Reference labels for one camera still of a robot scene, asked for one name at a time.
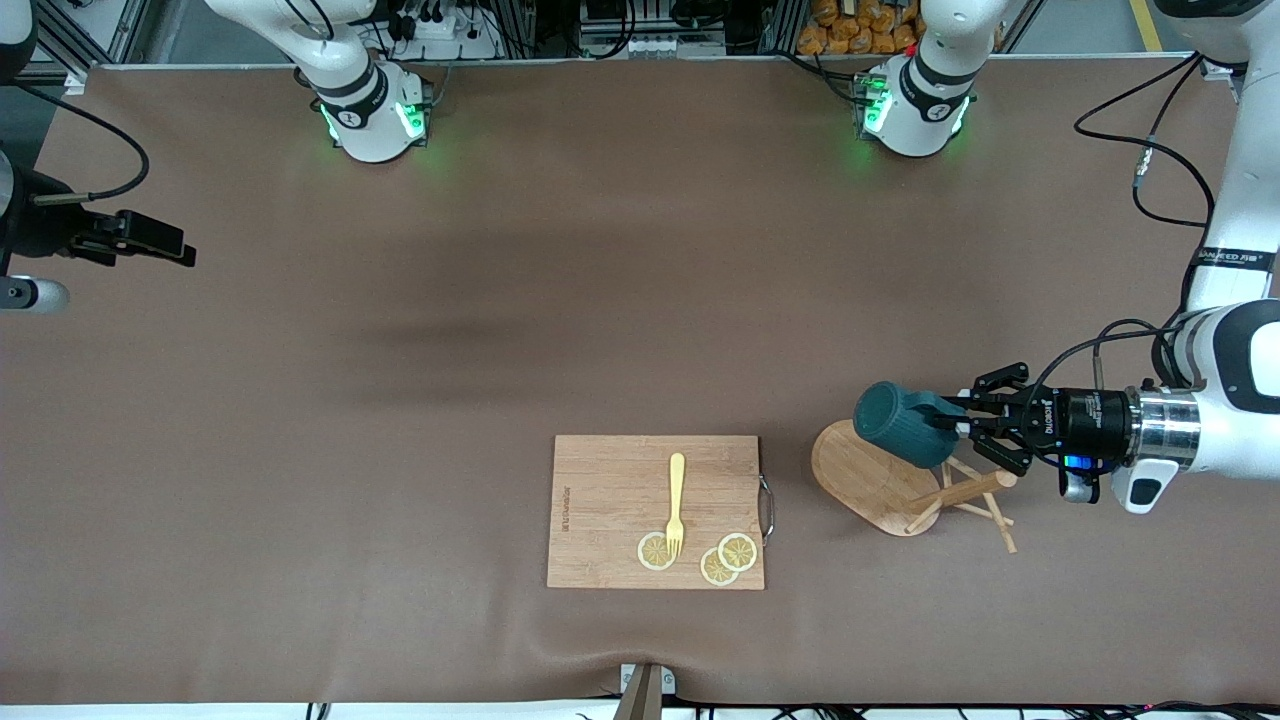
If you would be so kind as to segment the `teal mug yellow inside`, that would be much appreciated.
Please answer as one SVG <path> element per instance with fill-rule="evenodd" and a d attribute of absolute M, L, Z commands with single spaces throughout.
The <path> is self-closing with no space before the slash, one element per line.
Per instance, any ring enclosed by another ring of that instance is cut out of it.
<path fill-rule="evenodd" d="M 888 380 L 867 388 L 852 414 L 861 439 L 922 469 L 937 468 L 952 455 L 960 441 L 956 424 L 965 420 L 964 407 Z"/>

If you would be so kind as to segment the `wooden mug tree rack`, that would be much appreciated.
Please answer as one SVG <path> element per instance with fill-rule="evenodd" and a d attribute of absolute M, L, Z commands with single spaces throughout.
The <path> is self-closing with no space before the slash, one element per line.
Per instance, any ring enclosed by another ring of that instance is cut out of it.
<path fill-rule="evenodd" d="M 996 500 L 1018 483 L 1011 471 L 978 471 L 954 455 L 936 468 L 918 468 L 863 439 L 851 420 L 818 434 L 810 469 L 824 492 L 888 536 L 922 536 L 951 509 L 992 521 L 1006 551 L 1018 552 L 1014 520 Z"/>

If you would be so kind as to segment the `yellow plastic fork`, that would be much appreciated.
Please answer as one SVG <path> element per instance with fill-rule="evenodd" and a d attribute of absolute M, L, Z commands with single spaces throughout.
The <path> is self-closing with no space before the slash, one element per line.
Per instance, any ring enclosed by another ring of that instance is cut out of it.
<path fill-rule="evenodd" d="M 682 518 L 686 457 L 681 452 L 669 456 L 669 518 L 666 524 L 666 552 L 675 561 L 684 547 L 685 524 Z"/>

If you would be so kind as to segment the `white power strip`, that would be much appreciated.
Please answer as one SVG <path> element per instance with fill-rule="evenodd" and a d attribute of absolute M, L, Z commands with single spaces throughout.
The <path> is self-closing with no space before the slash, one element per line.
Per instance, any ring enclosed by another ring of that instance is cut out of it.
<path fill-rule="evenodd" d="M 506 41 L 490 12 L 479 6 L 429 3 L 399 14 L 390 59 L 397 61 L 480 61 L 506 59 Z"/>

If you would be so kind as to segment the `felt table cover mat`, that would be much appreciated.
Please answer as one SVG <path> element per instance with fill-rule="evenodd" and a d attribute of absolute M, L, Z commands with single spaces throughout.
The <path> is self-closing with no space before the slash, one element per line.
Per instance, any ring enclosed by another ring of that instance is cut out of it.
<path fill-rule="evenodd" d="M 125 208 L 192 269 L 50 259 L 0 316 L 0 703 L 596 694 L 1280 703 L 1280 488 L 1146 516 L 1037 468 L 995 525 L 878 532 L 812 479 L 865 387 L 954 392 L 1162 322 L 1196 233 L 1139 218 L 1087 109 L 1169 59 L 1005 59 L 904 160 L 778 60 L 456 69 L 430 143 L 326 142 L 289 70 L 99 70 Z M 742 434 L 763 591 L 547 585 L 559 434 Z"/>

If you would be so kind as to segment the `pile of orange snack bags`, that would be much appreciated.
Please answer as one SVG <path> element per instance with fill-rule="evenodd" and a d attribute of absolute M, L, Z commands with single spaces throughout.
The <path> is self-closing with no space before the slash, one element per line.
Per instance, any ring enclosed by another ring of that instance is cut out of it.
<path fill-rule="evenodd" d="M 795 53 L 895 55 L 924 36 L 920 0 L 806 0 Z"/>

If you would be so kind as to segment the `grey control box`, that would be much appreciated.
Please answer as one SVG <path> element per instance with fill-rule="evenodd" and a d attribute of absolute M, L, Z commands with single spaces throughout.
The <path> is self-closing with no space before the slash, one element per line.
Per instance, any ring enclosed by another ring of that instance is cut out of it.
<path fill-rule="evenodd" d="M 576 51 L 609 59 L 723 56 L 730 0 L 573 0 Z"/>

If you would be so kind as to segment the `aluminium frame post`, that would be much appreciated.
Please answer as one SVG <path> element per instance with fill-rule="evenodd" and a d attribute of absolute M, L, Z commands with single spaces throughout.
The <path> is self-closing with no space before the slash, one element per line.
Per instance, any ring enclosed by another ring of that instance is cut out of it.
<path fill-rule="evenodd" d="M 35 0 L 37 67 L 83 83 L 95 67 L 127 61 L 148 23 L 152 0 Z"/>

